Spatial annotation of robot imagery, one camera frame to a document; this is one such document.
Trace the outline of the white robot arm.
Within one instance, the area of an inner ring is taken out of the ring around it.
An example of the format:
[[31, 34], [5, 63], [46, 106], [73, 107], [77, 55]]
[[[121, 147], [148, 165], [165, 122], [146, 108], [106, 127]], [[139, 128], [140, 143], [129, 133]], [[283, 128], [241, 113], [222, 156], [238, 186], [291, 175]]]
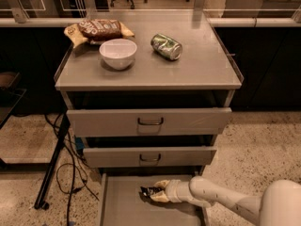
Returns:
[[255, 226], [301, 226], [301, 185], [290, 180], [274, 181], [261, 196], [230, 190], [202, 176], [190, 181], [163, 180], [154, 185], [150, 198], [200, 207], [218, 202]]

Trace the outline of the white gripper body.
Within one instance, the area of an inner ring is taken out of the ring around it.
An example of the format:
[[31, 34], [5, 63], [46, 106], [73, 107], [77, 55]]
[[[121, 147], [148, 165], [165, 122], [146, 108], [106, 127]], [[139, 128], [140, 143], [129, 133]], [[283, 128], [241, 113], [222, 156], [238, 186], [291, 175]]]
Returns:
[[165, 193], [171, 202], [191, 202], [193, 200], [187, 181], [171, 180], [166, 186]]

